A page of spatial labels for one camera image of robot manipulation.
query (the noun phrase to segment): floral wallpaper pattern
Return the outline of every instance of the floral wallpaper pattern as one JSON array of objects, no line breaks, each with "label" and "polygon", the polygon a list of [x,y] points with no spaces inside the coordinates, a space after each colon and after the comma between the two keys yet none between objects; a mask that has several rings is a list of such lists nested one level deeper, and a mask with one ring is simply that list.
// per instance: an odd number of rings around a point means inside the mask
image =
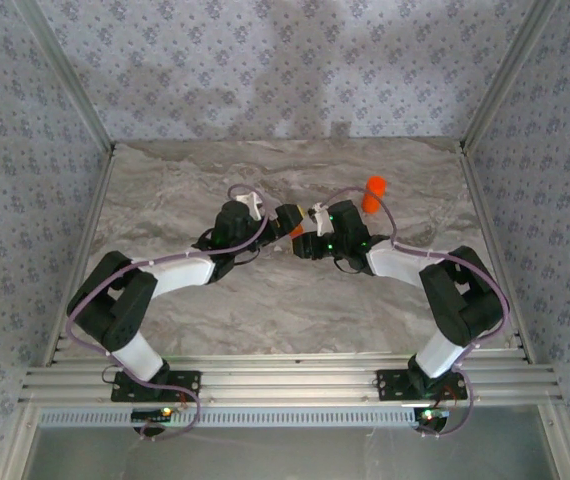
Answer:
[{"label": "floral wallpaper pattern", "polygon": [[474,153],[541,361],[570,411],[570,1],[562,1]]},{"label": "floral wallpaper pattern", "polygon": [[0,438],[51,333],[102,158],[14,4],[0,0]]},{"label": "floral wallpaper pattern", "polygon": [[460,138],[530,0],[41,0],[109,135]]}]

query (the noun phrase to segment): metal extrusion bar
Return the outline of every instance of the metal extrusion bar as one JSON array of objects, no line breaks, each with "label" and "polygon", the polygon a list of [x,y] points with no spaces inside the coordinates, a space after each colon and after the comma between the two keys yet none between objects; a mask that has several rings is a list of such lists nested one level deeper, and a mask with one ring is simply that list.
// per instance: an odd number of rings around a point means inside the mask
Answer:
[{"label": "metal extrusion bar", "polygon": [[0,480],[23,478],[39,419],[37,406],[19,406],[14,425],[1,444]]},{"label": "metal extrusion bar", "polygon": [[474,151],[483,134],[489,128],[494,115],[509,93],[518,72],[536,45],[538,37],[558,4],[559,0],[535,0],[532,3],[516,33],[516,37],[505,54],[505,58],[494,75],[491,85],[467,127],[463,136],[465,153]]},{"label": "metal extrusion bar", "polygon": [[92,138],[102,149],[109,151],[111,149],[109,135],[40,6],[36,0],[16,0],[15,3],[23,15],[25,23],[41,46],[43,54],[56,72],[63,88],[67,91],[72,104],[87,125]]},{"label": "metal extrusion bar", "polygon": [[[386,355],[282,355],[194,357],[170,361],[173,368],[202,372],[200,398],[208,407],[427,406],[425,401],[379,402],[375,372],[404,368],[408,357]],[[34,368],[20,401],[39,406],[112,405],[102,359]],[[465,363],[479,405],[533,405],[557,402],[561,393],[549,365],[528,365],[517,357],[477,358]],[[114,370],[105,373],[110,381]],[[158,402],[136,404],[159,406]]]},{"label": "metal extrusion bar", "polygon": [[513,327],[515,327],[519,332],[519,337],[523,344],[525,354],[528,358],[532,358],[533,346],[529,336],[523,333],[525,332],[525,323],[523,322],[523,314],[521,313],[519,302],[515,301],[517,298],[516,289],[514,288],[514,284],[505,265],[505,257],[500,246],[500,242],[498,241],[496,231],[494,230],[494,224],[489,213],[487,200],[481,192],[481,183],[478,179],[478,173],[476,172],[473,162],[467,155],[464,155],[462,158],[462,166],[469,192],[472,197],[472,203],[476,209],[478,219],[481,222],[481,230],[483,231],[485,243],[487,244],[487,251],[489,252],[492,265],[494,266],[496,281],[507,295],[507,298],[510,299],[510,320]]},{"label": "metal extrusion bar", "polygon": [[[89,215],[85,221],[85,227],[83,228],[83,235],[81,236],[81,243],[76,252],[76,258],[74,259],[74,265],[72,267],[72,273],[69,276],[67,284],[65,286],[64,299],[71,298],[78,286],[83,280],[85,274],[85,264],[87,263],[87,257],[89,256],[89,248],[94,238],[94,232],[96,231],[96,226],[98,225],[98,219],[101,214],[101,207],[103,206],[103,201],[105,199],[105,194],[107,193],[107,187],[109,185],[109,179],[112,174],[112,168],[114,167],[113,155],[110,152],[105,159],[105,165],[103,166],[103,171],[101,172],[101,177],[94,191],[94,197],[92,198],[92,203],[90,204]],[[42,360],[43,365],[51,365],[54,355],[57,351],[57,344],[59,341],[60,332],[63,330],[67,315],[65,310],[67,308],[67,302],[61,302],[56,315],[56,327],[52,331],[49,343],[45,349],[45,355]]]},{"label": "metal extrusion bar", "polygon": [[564,405],[538,407],[549,449],[561,479],[570,479],[570,418]]}]

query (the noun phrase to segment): black mounting bracket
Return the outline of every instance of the black mounting bracket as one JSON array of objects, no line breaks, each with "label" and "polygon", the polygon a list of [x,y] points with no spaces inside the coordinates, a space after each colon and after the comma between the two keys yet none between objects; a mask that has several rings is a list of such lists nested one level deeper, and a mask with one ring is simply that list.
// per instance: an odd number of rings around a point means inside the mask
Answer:
[{"label": "black mounting bracket", "polygon": [[[167,372],[163,385],[175,385],[186,388],[198,396],[201,389],[201,372],[197,370],[173,370]],[[160,402],[174,404],[177,402],[190,403],[194,400],[189,395],[180,394],[175,390],[160,390],[143,387],[132,380],[126,373],[118,372],[112,384],[112,402],[143,403]]]},{"label": "black mounting bracket", "polygon": [[398,400],[466,400],[465,379],[460,373],[448,372],[428,390],[419,392],[410,381],[409,370],[377,370],[375,385],[381,402]]}]

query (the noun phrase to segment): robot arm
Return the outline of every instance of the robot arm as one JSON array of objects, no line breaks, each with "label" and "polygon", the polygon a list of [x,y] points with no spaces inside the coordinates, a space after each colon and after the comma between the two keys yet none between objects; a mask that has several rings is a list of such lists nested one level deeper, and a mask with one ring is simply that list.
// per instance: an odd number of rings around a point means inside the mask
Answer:
[{"label": "robot arm", "polygon": [[[218,281],[234,267],[237,255],[258,251],[292,232],[303,219],[298,206],[281,205],[255,242],[233,253],[219,253],[221,249],[242,245],[259,231],[261,216],[256,202],[255,196],[248,195],[225,203],[214,227],[193,245],[198,256],[131,270],[100,292],[78,314],[76,323],[135,377],[152,384],[166,384],[169,365],[139,332],[149,302],[173,290]],[[409,255],[395,249],[389,237],[370,235],[351,201],[329,208],[316,205],[313,210],[316,211],[310,216],[318,228],[293,240],[295,255],[312,260],[333,257],[335,263],[347,261],[358,273],[394,278],[425,290],[438,330],[410,359],[407,388],[413,389],[412,395],[417,398],[433,396],[442,389],[442,382],[451,374],[461,353],[500,321],[502,309],[496,294],[478,276],[455,262]],[[487,273],[468,247],[460,247],[450,255]],[[72,298],[68,314],[101,282],[131,263],[120,252],[105,255]],[[116,298],[110,294],[112,290],[120,291],[120,295]]]},{"label": "robot arm", "polygon": [[[319,212],[312,216],[323,218]],[[464,350],[502,318],[496,293],[476,274],[453,261],[410,255],[396,249],[389,237],[370,235],[349,200],[331,205],[326,217],[332,226],[325,226],[323,231],[329,233],[319,235],[319,231],[297,237],[294,253],[312,260],[333,257],[335,263],[347,261],[355,273],[390,277],[423,288],[438,329],[410,359],[408,388],[411,386],[420,396],[438,390]],[[469,247],[459,247],[450,256],[488,273]]]},{"label": "robot arm", "polygon": [[[169,365],[139,331],[149,302],[167,292],[220,280],[232,270],[236,256],[257,251],[290,233],[301,222],[302,213],[297,205],[281,205],[255,242],[233,252],[219,253],[252,238],[258,233],[262,220],[255,194],[240,195],[225,203],[214,227],[193,245],[191,252],[199,255],[189,256],[188,252],[186,258],[179,261],[150,262],[148,266],[129,271],[96,295],[77,315],[76,324],[136,378],[166,384]],[[106,254],[69,302],[67,314],[106,278],[132,263],[132,259],[120,252]]]}]

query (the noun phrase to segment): marble surface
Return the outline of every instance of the marble surface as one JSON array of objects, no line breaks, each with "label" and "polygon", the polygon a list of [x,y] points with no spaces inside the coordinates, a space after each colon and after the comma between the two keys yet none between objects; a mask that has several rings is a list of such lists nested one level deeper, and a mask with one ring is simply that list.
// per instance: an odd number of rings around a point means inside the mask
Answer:
[{"label": "marble surface", "polygon": [[[118,145],[114,161],[88,269],[115,249],[139,258],[182,251],[213,226],[234,183],[307,207],[341,187],[364,186],[373,174],[387,179],[400,241],[466,244],[489,264],[449,140],[152,142]],[[360,203],[358,194],[345,198]],[[382,212],[365,222],[371,233],[390,231]],[[155,299],[142,332],[163,354],[400,354],[421,347],[435,328],[422,289],[341,273],[329,259],[301,260],[283,239],[216,284]]]}]

